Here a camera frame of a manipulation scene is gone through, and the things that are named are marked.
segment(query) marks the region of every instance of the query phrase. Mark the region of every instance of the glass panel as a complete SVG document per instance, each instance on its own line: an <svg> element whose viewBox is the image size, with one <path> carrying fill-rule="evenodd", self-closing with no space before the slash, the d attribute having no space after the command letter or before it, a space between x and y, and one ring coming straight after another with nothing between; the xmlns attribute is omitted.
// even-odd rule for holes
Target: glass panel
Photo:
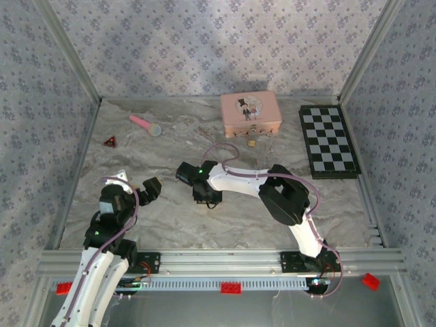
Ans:
<svg viewBox="0 0 436 327"><path fill-rule="evenodd" d="M377 292L359 277L347 277L338 292L323 300L305 292L141 292L112 299L102 326L275 327L404 326L389 277ZM47 327L65 297L50 293L40 327Z"/></svg>

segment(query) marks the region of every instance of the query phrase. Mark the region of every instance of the pink toy microphone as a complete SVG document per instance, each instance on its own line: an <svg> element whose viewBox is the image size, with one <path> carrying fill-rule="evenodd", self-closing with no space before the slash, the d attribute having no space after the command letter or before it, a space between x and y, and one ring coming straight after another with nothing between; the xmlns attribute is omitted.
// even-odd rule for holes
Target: pink toy microphone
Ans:
<svg viewBox="0 0 436 327"><path fill-rule="evenodd" d="M146 129L147 131L149 131L149 133L151 135L153 135L153 136L161 135L162 128L158 124L149 123L148 121L145 121L144 119L141 119L141 118L134 116L132 114L129 116L129 118L134 123L137 123L139 126Z"/></svg>

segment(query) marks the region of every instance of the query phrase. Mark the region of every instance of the black and white chessboard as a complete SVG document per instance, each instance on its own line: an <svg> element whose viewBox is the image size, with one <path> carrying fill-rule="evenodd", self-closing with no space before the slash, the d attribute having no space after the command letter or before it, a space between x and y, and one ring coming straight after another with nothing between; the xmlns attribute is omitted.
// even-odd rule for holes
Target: black and white chessboard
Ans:
<svg viewBox="0 0 436 327"><path fill-rule="evenodd" d="M340 106L301 106L312 177L357 178L361 173Z"/></svg>

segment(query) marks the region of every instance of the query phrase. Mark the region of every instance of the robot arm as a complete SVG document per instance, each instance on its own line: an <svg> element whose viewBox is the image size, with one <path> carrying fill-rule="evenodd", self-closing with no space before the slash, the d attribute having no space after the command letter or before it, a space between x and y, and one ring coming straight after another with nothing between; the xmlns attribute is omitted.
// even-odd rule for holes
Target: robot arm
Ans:
<svg viewBox="0 0 436 327"><path fill-rule="evenodd" d="M161 192L157 178L149 179L143 185L145 191L136 190L140 206L156 200ZM94 215L85 233L78 272L51 327L101 326L121 277L129 267L136 265L136 243L123 239L125 224L132 217L135 206L134 195L119 184L111 183L102 189L100 211ZM102 249L108 241L110 244Z"/></svg>
<svg viewBox="0 0 436 327"><path fill-rule="evenodd" d="M292 175L283 166L274 165L270 170L244 170L229 168L239 175L261 176L268 173ZM218 204L222 191L235 191L261 199L274 219L287 225L298 242L299 251L316 258L322 246L307 221L309 191L298 181L277 177L245 177L228 174L216 161L205 161L202 167L183 162L176 178L193 187L194 200L199 204Z"/></svg>

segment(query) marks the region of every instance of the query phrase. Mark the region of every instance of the table surface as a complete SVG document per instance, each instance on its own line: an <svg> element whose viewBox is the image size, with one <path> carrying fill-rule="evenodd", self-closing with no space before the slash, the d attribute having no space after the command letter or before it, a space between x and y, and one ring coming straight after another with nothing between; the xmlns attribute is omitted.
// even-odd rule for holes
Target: table surface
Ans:
<svg viewBox="0 0 436 327"><path fill-rule="evenodd" d="M223 193L223 202L209 210L193 201L191 188L177 181L182 161L195 166L212 144L231 142L240 158L231 166L265 169L285 166L311 181L322 195L314 221L321 235L336 247L369 246L365 217L355 180L315 180L310 174L298 110L308 102L280 99L283 122L275 136L261 136L255 147L247 139L226 139L219 98L103 101L91 136L80 179L67 218L61 248L81 248L84 233L98 210L103 176L125 169L134 185L157 176L162 192L157 201L140 208L138 222L126 238L139 249L296 249L289 228L275 221L262 202L238 193ZM159 123L162 134L153 137L132 123L134 114ZM115 149L102 143L115 135ZM231 150L217 149L209 159L223 161ZM315 198L310 197L312 205Z"/></svg>

